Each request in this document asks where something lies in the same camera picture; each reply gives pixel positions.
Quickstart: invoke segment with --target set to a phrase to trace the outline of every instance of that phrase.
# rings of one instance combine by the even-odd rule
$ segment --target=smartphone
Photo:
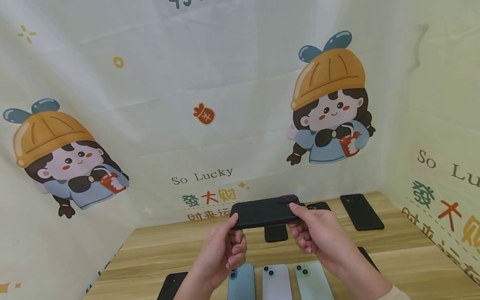
[[[263,300],[292,300],[290,275],[286,264],[267,265],[262,270]]]
[[[273,225],[264,228],[265,241],[274,243],[278,241],[288,240],[288,232],[286,225]]]
[[[300,218],[294,215],[288,206],[291,202],[305,206],[295,195],[235,203],[230,216],[238,213],[239,219],[233,229],[258,228],[299,221]]]
[[[334,300],[324,269],[319,262],[295,266],[301,300]]]
[[[326,209],[332,211],[328,206],[327,202],[317,202],[307,205],[308,209]]]
[[[227,300],[255,300],[253,264],[243,264],[230,272]]]
[[[340,196],[353,226],[358,231],[384,229],[385,226],[377,213],[362,194]]]
[[[375,266],[375,264],[373,263],[373,260],[370,258],[370,256],[368,255],[367,251],[365,250],[365,248],[363,248],[363,247],[358,247],[358,249],[359,249],[360,252],[363,254],[363,257],[365,257],[365,258],[372,264],[372,266],[380,273],[380,270],[377,268],[377,266]]]
[[[188,272],[168,274],[156,300],[173,300]]]

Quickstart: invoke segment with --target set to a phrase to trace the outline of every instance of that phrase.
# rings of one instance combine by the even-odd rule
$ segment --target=blue bow
[[[339,33],[328,39],[328,42],[325,44],[323,51],[315,46],[303,46],[299,51],[299,58],[301,61],[310,62],[314,58],[316,58],[323,52],[327,52],[328,50],[348,47],[351,41],[352,33],[350,33],[350,31],[340,31]]]
[[[50,98],[38,100],[32,105],[32,113],[18,108],[9,108],[3,112],[3,118],[7,122],[23,124],[32,114],[37,114],[43,111],[57,111],[60,109],[60,104]]]

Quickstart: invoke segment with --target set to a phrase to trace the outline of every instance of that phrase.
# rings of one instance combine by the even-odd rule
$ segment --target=red cup
[[[348,144],[350,144],[350,141],[352,139],[358,138],[359,135],[360,135],[360,132],[355,131],[353,133],[353,136],[351,134],[349,134],[349,135],[346,135],[346,136],[344,136],[340,139],[340,145],[342,145],[343,153],[345,153],[346,157],[354,156],[355,154],[357,154],[360,151],[360,149],[357,149],[357,151],[355,151],[354,153],[350,153],[350,151],[348,150]]]
[[[108,175],[105,175],[104,177],[102,177],[102,179],[100,179],[100,184],[109,189],[112,193],[118,194],[119,192],[125,190],[127,187],[124,186],[121,189],[117,189],[116,187],[114,187],[112,185],[112,179],[117,177],[118,175],[116,173],[109,173]]]

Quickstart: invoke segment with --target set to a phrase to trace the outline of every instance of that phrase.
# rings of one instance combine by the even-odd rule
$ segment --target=blue shirt
[[[125,187],[130,185],[127,178],[118,170],[107,164],[101,164],[110,173],[115,172],[118,175],[117,179],[119,183]],[[109,189],[100,184],[99,181],[92,182],[92,186],[85,192],[77,193],[73,192],[68,186],[68,180],[51,180],[44,184],[45,189],[52,195],[57,197],[73,200],[75,204],[81,209],[87,209],[92,205],[105,201],[115,196]]]
[[[351,123],[353,124],[353,131],[360,132],[360,135],[355,141],[355,146],[357,149],[362,149],[367,145],[368,139],[370,138],[368,130],[362,123],[356,120],[352,120]],[[310,130],[299,130],[295,135],[295,142],[310,152],[309,162],[311,164],[328,164],[347,158],[339,139],[333,138],[327,146],[317,147],[317,145],[315,145],[316,134],[317,132]]]

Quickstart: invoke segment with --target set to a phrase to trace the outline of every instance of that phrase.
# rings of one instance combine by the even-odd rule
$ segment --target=cartoon girl face
[[[95,149],[78,143],[71,143],[52,152],[53,159],[45,168],[38,170],[40,178],[53,177],[56,180],[69,180],[90,172],[103,163],[102,149]]]
[[[357,116],[357,110],[363,104],[363,98],[347,96],[342,90],[318,99],[318,105],[300,119],[302,126],[309,126],[311,131],[337,127],[350,122]]]

